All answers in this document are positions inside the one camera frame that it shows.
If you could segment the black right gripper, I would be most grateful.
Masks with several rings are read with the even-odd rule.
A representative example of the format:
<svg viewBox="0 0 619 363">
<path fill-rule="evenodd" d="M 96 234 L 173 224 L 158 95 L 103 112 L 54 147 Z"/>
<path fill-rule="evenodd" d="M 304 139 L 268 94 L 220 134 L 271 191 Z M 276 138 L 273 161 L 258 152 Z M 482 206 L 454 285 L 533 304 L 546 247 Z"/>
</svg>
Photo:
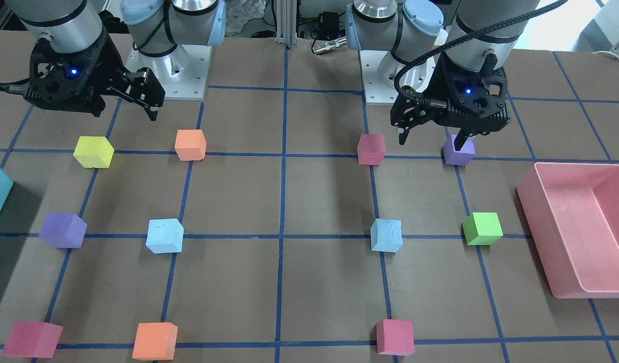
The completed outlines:
<svg viewBox="0 0 619 363">
<path fill-rule="evenodd" d="M 54 44 L 42 35 L 32 50 L 26 101 L 41 109 L 99 117 L 105 109 L 102 97 L 115 96 L 141 106 L 156 122 L 164 88 L 148 67 L 129 71 L 106 30 L 75 53 L 57 53 Z"/>
</svg>

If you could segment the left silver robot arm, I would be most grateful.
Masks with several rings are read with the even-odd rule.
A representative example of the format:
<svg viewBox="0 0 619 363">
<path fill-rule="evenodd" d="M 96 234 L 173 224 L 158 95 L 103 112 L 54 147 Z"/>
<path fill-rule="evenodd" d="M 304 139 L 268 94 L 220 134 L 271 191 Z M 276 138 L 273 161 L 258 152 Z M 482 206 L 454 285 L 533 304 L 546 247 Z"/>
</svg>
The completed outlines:
<svg viewBox="0 0 619 363">
<path fill-rule="evenodd" d="M 397 92 L 390 124 L 405 144 L 428 122 L 459 130 L 455 149 L 510 122 L 503 68 L 529 19 L 544 14 L 538 1 L 462 1 L 445 44 L 435 47 L 444 14 L 430 1 L 353 1 L 346 38 L 354 50 L 386 52 L 382 72 Z"/>
</svg>

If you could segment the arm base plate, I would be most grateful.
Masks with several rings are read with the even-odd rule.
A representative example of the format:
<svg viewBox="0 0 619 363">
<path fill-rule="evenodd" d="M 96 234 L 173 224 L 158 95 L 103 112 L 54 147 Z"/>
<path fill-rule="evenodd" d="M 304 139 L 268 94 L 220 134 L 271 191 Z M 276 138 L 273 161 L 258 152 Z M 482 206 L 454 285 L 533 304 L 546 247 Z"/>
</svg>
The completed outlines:
<svg viewBox="0 0 619 363">
<path fill-rule="evenodd" d="M 132 50 L 125 66 L 131 71 L 150 68 L 165 91 L 166 100 L 203 101 L 213 47 L 180 44 L 173 53 L 148 57 Z"/>
<path fill-rule="evenodd" d="M 403 68 L 388 51 L 362 50 L 359 52 L 365 103 L 372 106 L 392 106 L 398 96 L 393 82 L 396 73 Z M 400 85 L 409 85 L 416 92 L 424 92 L 435 69 L 435 59 L 412 68 L 400 80 Z"/>
</svg>

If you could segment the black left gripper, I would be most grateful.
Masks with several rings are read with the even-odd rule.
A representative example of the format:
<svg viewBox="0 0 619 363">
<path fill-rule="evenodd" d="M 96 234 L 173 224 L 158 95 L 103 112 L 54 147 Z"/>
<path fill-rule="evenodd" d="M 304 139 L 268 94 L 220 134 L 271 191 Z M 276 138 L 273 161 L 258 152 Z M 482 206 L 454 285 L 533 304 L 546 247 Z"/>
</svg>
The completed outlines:
<svg viewBox="0 0 619 363">
<path fill-rule="evenodd" d="M 508 80 L 497 56 L 480 58 L 480 71 L 469 71 L 455 64 L 447 54 L 440 56 L 431 81 L 424 92 L 408 86 L 390 111 L 390 124 L 398 127 L 399 144 L 405 145 L 409 130 L 427 122 L 461 129 L 453 142 L 461 151 L 469 136 L 489 134 L 505 128 L 511 121 L 506 108 Z"/>
</svg>

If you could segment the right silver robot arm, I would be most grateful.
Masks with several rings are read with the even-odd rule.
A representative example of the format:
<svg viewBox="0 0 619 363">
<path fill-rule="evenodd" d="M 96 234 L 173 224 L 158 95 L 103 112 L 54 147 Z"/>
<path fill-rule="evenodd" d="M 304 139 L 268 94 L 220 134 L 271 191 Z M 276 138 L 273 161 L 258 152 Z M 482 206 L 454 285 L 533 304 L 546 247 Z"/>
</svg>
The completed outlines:
<svg viewBox="0 0 619 363">
<path fill-rule="evenodd" d="M 127 68 L 109 36 L 118 23 L 88 1 L 8 1 L 35 35 L 28 78 L 0 83 L 0 91 L 21 95 L 46 110 L 99 117 L 104 96 L 141 106 L 151 121 L 166 97 L 164 84 L 189 68 L 185 46 L 219 46 L 226 34 L 224 1 L 122 1 L 122 21 L 133 50 L 146 63 Z"/>
</svg>

